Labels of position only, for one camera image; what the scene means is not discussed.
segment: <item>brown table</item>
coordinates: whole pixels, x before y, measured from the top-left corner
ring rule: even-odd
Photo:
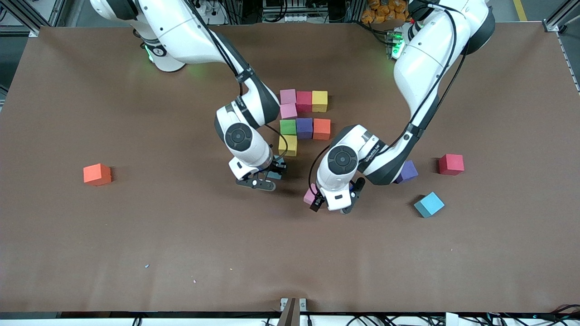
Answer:
[[[330,110],[312,115],[332,119],[333,133],[363,124],[389,142],[409,117],[393,62],[358,26],[216,30],[276,92],[328,90]],[[540,23],[497,25],[411,153],[420,176],[368,184],[349,215],[302,203],[325,141],[300,141],[276,192],[236,186],[212,123],[237,93],[231,72],[162,73],[139,42],[125,28],[43,28],[29,40],[0,114],[1,310],[260,311],[297,296],[315,311],[548,311],[578,301],[580,100]],[[437,174],[445,153],[463,154],[466,172]],[[82,168],[98,162],[114,167],[113,184],[83,184]],[[446,206],[422,219],[411,204],[431,191]]]

